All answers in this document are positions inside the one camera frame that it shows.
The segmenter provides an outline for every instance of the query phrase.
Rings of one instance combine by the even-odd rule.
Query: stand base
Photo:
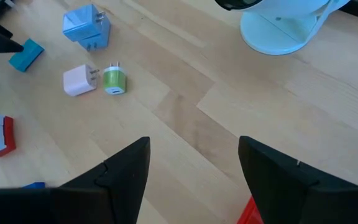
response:
[[[312,22],[315,22],[315,20],[309,19],[306,21],[307,24],[302,25],[309,27]],[[242,38],[254,50],[268,55],[289,54],[307,44],[307,42],[297,40],[306,38],[297,37],[296,35],[298,34],[295,35],[295,38],[294,36],[291,37],[282,31],[282,29],[279,29],[277,24],[274,24],[259,14],[244,12],[240,24]],[[284,25],[286,26],[286,30],[297,31],[297,27],[292,26],[293,24],[289,24],[289,26],[288,24]]]

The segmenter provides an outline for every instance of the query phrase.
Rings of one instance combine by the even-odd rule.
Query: wooden floor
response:
[[[242,135],[358,184],[358,18],[335,12],[305,48],[272,57],[213,0],[16,2],[1,24],[45,52],[26,73],[0,54],[0,113],[18,146],[0,159],[0,187],[58,186],[150,136],[138,223],[235,223],[250,196]],[[63,14],[89,2],[112,22],[109,47],[90,54],[62,34]],[[126,94],[64,93],[63,72],[116,61]]]

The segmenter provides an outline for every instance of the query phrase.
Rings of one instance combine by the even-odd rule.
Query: teal block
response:
[[[24,50],[22,52],[14,54],[9,60],[9,63],[20,72],[25,72],[38,55],[44,51],[32,39],[28,39],[23,47]]]

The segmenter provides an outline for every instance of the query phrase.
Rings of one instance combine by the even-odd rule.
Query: red object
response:
[[[251,198],[248,201],[246,209],[241,214],[241,217],[237,224],[263,224],[262,217],[260,217],[258,208],[256,207],[254,198]]]
[[[16,149],[15,139],[13,135],[13,118],[4,117],[4,143],[6,148],[0,151],[0,157],[5,156]]]

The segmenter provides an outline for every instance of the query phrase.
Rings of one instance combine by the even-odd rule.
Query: blue block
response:
[[[34,182],[32,184],[24,186],[23,188],[24,189],[44,189],[45,188],[45,182]]]
[[[25,72],[38,55],[44,51],[44,49],[32,39],[28,39],[23,47],[23,52],[14,54],[9,60],[9,63],[21,72]]]
[[[98,14],[93,4],[65,13],[63,34],[73,42],[101,34],[102,23]]]
[[[102,33],[79,40],[78,43],[87,51],[105,48],[109,45],[110,21],[105,17],[102,21]]]

